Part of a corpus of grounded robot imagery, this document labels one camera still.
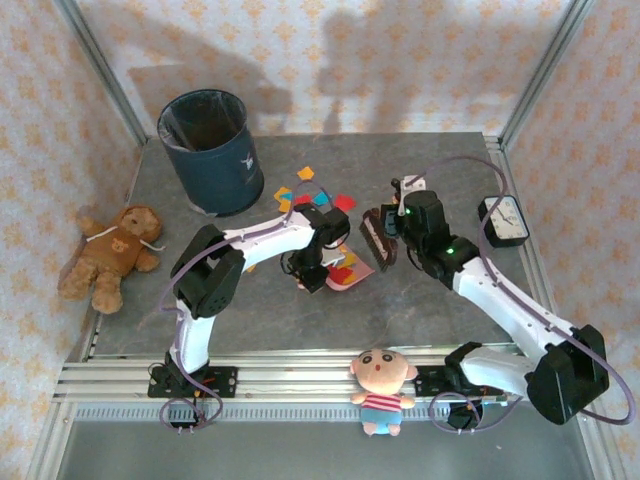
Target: patterned wallpaper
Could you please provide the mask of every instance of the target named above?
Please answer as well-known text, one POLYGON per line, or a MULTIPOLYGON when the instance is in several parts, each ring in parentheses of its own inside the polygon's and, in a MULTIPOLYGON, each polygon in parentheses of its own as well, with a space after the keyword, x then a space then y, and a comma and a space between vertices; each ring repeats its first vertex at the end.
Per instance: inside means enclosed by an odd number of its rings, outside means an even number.
MULTIPOLYGON (((638 28, 636 0, 595 3, 509 159, 562 315, 602 330, 640 401, 638 28)), ((604 398, 626 414, 617 387, 604 398)), ((640 470, 638 421, 613 429, 628 478, 640 470)))
POLYGON ((156 135, 196 88, 247 104, 258 134, 497 135, 569 0, 79 0, 156 135))
POLYGON ((87 310, 56 295, 75 213, 115 213, 138 155, 52 1, 3 2, 0 29, 0 477, 14 480, 87 310))

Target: plush doll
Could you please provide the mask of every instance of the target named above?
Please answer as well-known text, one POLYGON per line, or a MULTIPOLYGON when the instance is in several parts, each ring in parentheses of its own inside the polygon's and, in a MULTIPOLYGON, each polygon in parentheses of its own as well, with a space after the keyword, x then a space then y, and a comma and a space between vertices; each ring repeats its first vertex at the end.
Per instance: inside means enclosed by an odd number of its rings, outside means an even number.
POLYGON ((88 237, 75 266, 59 287, 66 300, 82 300, 95 281, 91 304, 97 311, 110 314, 122 307, 120 282, 133 268, 150 272, 160 260, 151 254, 162 250, 150 245, 160 236, 162 222, 155 212, 145 206, 123 209, 111 226, 103 226, 91 217, 78 220, 88 237))
POLYGON ((398 395, 405 380, 418 375, 416 367, 391 350, 367 350, 351 362, 351 373, 366 392, 356 393, 351 401, 362 405, 360 420, 364 432, 396 436, 400 433, 402 409, 413 408, 415 400, 398 395))

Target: trash can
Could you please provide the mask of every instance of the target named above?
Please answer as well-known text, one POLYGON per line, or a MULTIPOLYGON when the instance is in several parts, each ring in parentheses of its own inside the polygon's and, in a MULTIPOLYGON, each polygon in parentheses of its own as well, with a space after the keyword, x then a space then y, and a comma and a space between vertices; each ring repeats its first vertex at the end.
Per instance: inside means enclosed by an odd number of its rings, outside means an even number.
POLYGON ((185 93, 164 107, 157 130, 196 211, 230 216, 260 198, 264 176, 246 107, 235 95, 212 89, 185 93))

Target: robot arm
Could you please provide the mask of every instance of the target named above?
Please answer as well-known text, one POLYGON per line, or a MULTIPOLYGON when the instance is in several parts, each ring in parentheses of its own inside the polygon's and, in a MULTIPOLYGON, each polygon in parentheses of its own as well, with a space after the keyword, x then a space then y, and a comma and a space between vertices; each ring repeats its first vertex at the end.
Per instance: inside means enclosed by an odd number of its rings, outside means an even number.
MULTIPOLYGON (((392 182, 397 203, 382 206, 378 236, 401 239, 425 273, 483 310, 524 354, 508 355, 470 342, 454 351, 447 364, 471 384, 523 396, 551 422, 566 423, 608 389, 607 372, 545 327, 505 289, 558 330, 605 358, 602 335, 590 325, 577 329, 545 310, 486 260, 497 275, 497 281, 492 281, 476 245, 450 233, 436 193, 427 190, 422 179, 411 182, 413 178, 392 182)), ((374 248, 376 242, 369 241, 369 245, 374 248)), ((384 257, 383 252, 378 253, 378 258, 384 257)))
POLYGON ((163 367, 154 369, 156 381, 186 387, 177 362, 193 378, 199 378, 209 362, 209 340, 216 316, 233 300, 244 271, 257 263, 285 252, 289 272, 313 293, 328 276, 327 265, 340 259, 325 247, 349 232, 349 218, 338 208, 321 213, 310 204, 298 205, 286 225, 277 218, 241 230, 220 231, 207 225, 194 236, 174 266, 171 276, 200 252, 220 242, 228 244, 196 263, 176 283, 174 295, 182 311, 180 338, 172 345, 163 367))

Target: teddy bear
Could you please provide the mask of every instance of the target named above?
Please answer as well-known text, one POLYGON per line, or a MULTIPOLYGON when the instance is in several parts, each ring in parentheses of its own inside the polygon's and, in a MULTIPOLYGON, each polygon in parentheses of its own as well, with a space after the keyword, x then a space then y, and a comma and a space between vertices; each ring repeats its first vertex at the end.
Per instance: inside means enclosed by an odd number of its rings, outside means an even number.
POLYGON ((104 314, 122 307, 120 282, 134 268, 140 272, 155 269, 160 260, 149 252, 161 250, 151 245, 161 233, 162 222, 150 207, 124 208, 104 226, 89 216, 81 216, 78 226, 88 238, 71 272, 58 291, 70 301, 84 299, 95 282, 91 305, 104 314))

